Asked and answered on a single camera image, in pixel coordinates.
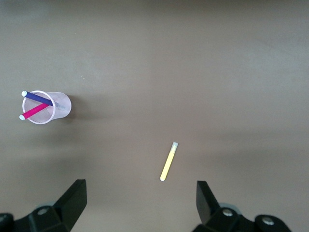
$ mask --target translucent cup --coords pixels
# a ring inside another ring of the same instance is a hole
[[[60,92],[55,93],[45,93],[43,91],[32,91],[36,95],[41,97],[47,98],[52,101],[53,106],[48,106],[47,108],[39,111],[38,113],[34,114],[33,116],[29,117],[28,120],[35,124],[45,124],[50,122],[51,120],[57,118],[66,117],[72,108],[71,101],[67,95]],[[41,102],[34,101],[29,98],[24,98],[23,100],[23,111],[24,113],[32,108],[40,105]]]

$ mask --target screw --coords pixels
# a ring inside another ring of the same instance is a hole
[[[229,209],[224,209],[224,210],[223,210],[223,214],[224,214],[225,216],[227,216],[227,217],[233,216],[232,211],[230,211]]]
[[[43,208],[38,211],[38,215],[43,215],[47,212],[48,208]]]
[[[262,218],[262,221],[266,224],[266,225],[269,225],[269,226],[272,226],[274,225],[274,221],[270,218],[270,217],[263,217]]]

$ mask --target pink marker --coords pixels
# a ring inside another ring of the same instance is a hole
[[[32,115],[35,115],[39,111],[45,109],[47,106],[48,106],[48,104],[42,103],[41,105],[38,105],[38,106],[34,107],[33,109],[28,110],[27,112],[24,112],[22,115],[19,116],[19,118],[21,120],[25,120],[25,119],[31,117]]]

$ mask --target yellow marker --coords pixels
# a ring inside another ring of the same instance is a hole
[[[170,149],[170,152],[169,152],[168,159],[166,160],[166,163],[164,165],[162,174],[160,176],[160,180],[161,181],[165,181],[165,179],[166,179],[166,176],[167,176],[167,174],[169,172],[169,167],[172,164],[172,160],[174,158],[177,146],[178,146],[178,143],[177,142],[173,142],[172,148]]]

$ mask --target blue marker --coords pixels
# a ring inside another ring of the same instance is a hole
[[[23,91],[21,93],[21,95],[23,97],[25,97],[25,98],[29,98],[29,99],[35,100],[37,102],[41,102],[41,103],[45,103],[45,104],[53,106],[53,103],[52,103],[51,100],[43,98],[43,97],[40,97],[40,96],[38,96],[36,94],[30,93],[30,92],[27,92],[27,91]]]

